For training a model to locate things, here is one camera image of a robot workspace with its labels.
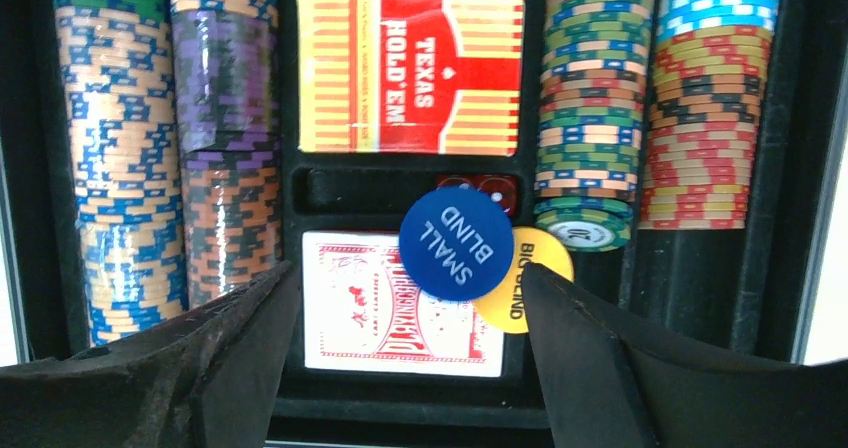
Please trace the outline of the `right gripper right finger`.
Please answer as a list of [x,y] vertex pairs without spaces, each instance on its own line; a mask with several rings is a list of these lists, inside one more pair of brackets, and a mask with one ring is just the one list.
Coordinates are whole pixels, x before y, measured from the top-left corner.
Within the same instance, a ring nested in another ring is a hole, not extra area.
[[540,264],[522,275],[559,447],[843,447],[847,365],[740,354],[620,309]]

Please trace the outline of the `green 20 chip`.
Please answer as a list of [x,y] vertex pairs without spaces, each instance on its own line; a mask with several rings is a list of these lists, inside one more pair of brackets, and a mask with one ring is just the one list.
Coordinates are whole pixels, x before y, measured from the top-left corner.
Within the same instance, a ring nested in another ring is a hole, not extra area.
[[631,239],[630,204],[608,198],[566,196],[538,201],[535,226],[559,239],[569,250],[604,252]]

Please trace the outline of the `blue small blind button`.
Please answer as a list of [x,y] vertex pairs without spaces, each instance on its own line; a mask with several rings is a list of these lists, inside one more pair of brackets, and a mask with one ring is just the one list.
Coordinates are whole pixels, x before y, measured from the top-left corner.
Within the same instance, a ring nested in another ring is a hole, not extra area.
[[423,292],[464,302],[487,295],[506,277],[514,236],[499,204],[476,190],[448,187],[413,204],[398,246],[406,272]]

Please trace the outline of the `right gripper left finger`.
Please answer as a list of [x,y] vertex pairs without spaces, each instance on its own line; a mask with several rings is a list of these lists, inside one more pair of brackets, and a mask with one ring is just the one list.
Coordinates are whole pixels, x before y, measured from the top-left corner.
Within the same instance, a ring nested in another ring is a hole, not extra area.
[[288,262],[66,359],[1,371],[5,447],[260,447],[301,306]]

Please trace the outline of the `black poker set case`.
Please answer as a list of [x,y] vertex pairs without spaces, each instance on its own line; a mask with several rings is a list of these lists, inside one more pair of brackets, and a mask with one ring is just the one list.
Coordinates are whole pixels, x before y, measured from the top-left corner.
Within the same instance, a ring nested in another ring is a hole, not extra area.
[[[87,350],[72,213],[68,143],[61,129],[52,0],[1,0],[1,244],[25,363]],[[781,0],[758,135],[751,208],[742,230],[649,231],[613,254],[580,254],[577,285],[682,336],[740,354],[797,357],[817,217],[835,178],[826,158],[843,134],[847,102],[847,0]],[[433,175],[421,158],[307,157],[284,115],[285,173],[322,173],[307,213],[287,188],[290,264],[310,228],[388,228]],[[294,323],[268,438],[414,446],[557,446],[529,335],[506,343],[506,374],[492,381],[418,375],[311,373]]]

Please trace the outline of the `orange boxed card deck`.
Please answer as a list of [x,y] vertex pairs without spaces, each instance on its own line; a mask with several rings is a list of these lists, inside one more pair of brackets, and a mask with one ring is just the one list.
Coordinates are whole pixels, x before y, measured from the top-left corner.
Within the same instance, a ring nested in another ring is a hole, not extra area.
[[512,156],[525,0],[296,0],[299,148]]

